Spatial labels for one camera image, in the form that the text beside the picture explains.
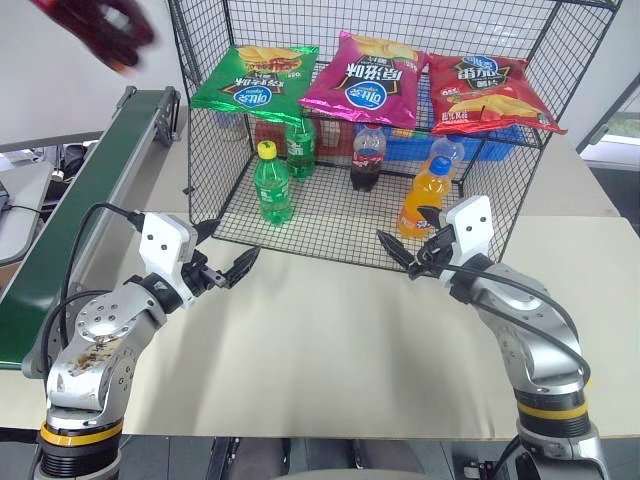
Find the yellow bottle cap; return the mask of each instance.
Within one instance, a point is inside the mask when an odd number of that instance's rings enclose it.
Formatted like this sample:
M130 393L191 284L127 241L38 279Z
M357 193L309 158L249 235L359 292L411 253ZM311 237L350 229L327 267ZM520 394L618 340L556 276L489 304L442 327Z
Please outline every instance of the yellow bottle cap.
M263 160L273 160L276 158L278 151L275 142L265 140L258 144L258 156Z

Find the green soda bottle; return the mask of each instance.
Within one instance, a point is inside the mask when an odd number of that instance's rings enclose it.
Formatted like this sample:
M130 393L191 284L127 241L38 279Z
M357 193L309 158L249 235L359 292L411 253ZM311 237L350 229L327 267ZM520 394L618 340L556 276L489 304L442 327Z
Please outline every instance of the green soda bottle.
M293 207L289 198L289 172L276 155L274 142L265 140L258 144L260 163L253 179L262 216L274 225L281 225L291 220Z
M287 140L287 168L292 177L304 180L316 168L314 154L316 129L308 118L302 119L301 127L289 125L285 127Z

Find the cardboard box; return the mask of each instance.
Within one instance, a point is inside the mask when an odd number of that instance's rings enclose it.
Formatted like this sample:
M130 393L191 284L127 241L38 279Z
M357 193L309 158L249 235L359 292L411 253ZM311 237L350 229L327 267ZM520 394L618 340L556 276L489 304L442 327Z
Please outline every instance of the cardboard box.
M21 262L15 262L0 267L0 293L2 293L4 287L6 287L13 278L13 275L18 270L20 263Z

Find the hand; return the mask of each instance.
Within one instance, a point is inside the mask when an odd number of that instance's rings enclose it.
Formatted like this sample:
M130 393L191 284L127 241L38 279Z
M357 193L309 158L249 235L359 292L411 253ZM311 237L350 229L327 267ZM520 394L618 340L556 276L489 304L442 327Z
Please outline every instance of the hand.
M134 0L31 0L117 72L138 63L153 29Z

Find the wire mesh basket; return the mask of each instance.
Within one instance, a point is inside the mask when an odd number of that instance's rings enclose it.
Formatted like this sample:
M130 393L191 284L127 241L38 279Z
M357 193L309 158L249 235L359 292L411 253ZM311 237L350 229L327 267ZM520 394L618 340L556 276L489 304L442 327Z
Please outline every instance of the wire mesh basket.
M529 60L527 78L559 119L615 13L615 0L169 0L189 99L230 46L316 45L315 75L338 47L341 31L387 38L440 55L482 54ZM419 82L416 131L433 126L429 78ZM189 110L189 213L192 222L220 218L216 237L329 260L399 270L376 230L395 232L413 176L426 159L423 144L401 145L385 157L371 192L349 181L353 124L306 113L317 125L316 171L291 180L294 217L265 222L253 184L255 144L282 142L283 127L249 115ZM530 127L468 135L447 207L470 195L491 199L499 260L551 134ZM420 241L405 242L416 251Z

